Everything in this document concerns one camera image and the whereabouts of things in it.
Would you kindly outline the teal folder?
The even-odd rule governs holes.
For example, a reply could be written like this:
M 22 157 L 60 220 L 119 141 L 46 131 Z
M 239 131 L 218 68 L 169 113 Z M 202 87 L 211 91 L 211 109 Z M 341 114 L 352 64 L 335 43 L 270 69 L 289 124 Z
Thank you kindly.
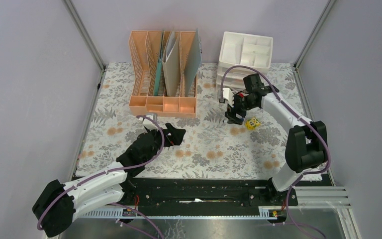
M 159 84 L 161 80 L 162 75 L 162 58 L 163 58 L 163 50 L 164 48 L 164 32 L 161 33 L 161 41 L 160 41 L 160 49 L 159 49 L 159 56 L 158 56 L 158 62 L 156 67 L 156 77 L 155 77 L 155 85 L 154 85 L 154 91 L 153 96 L 158 96 L 159 92 Z

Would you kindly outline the white plastic drawer unit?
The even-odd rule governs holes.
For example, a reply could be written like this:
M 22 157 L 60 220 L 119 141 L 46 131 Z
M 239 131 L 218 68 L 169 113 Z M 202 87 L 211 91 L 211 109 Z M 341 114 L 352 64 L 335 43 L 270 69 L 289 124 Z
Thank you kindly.
M 267 74 L 272 63 L 273 42 L 274 39 L 270 36 L 224 32 L 218 60 L 216 87 L 220 88 L 224 73 L 235 65 L 251 67 L 264 75 Z

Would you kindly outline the light blue folder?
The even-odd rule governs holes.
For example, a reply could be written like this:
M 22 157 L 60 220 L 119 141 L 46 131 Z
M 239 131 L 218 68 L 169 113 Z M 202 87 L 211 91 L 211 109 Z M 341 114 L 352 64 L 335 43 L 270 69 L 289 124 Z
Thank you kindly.
M 184 68 L 184 96 L 188 97 L 194 79 L 197 75 L 198 68 L 201 64 L 201 42 L 198 29 L 191 43 L 191 48 L 187 57 L 187 63 Z

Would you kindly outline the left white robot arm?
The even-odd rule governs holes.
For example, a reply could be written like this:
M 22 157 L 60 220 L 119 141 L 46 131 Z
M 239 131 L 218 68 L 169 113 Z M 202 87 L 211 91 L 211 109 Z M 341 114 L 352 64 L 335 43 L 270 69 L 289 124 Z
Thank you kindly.
M 64 232 L 79 216 L 101 206 L 120 202 L 127 205 L 134 200 L 129 180 L 141 173 L 164 147 L 178 146 L 186 130 L 170 123 L 165 128 L 155 126 L 137 139 L 109 166 L 89 176 L 61 183 L 49 182 L 32 207 L 38 219 L 37 228 L 46 236 Z

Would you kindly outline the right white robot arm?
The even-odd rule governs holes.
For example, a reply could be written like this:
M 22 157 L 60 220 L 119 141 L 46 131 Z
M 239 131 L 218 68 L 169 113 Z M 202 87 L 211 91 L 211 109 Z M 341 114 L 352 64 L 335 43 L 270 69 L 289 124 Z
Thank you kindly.
M 245 91 L 233 93 L 222 88 L 221 102 L 227 102 L 225 117 L 229 124 L 242 125 L 247 111 L 260 108 L 269 113 L 287 132 L 285 165 L 271 179 L 265 192 L 268 203 L 278 205 L 285 199 L 285 191 L 304 175 L 316 174 L 315 169 L 331 164 L 327 145 L 327 129 L 322 121 L 313 121 L 298 113 L 271 83 L 262 83 L 264 75 L 252 74 L 243 79 Z

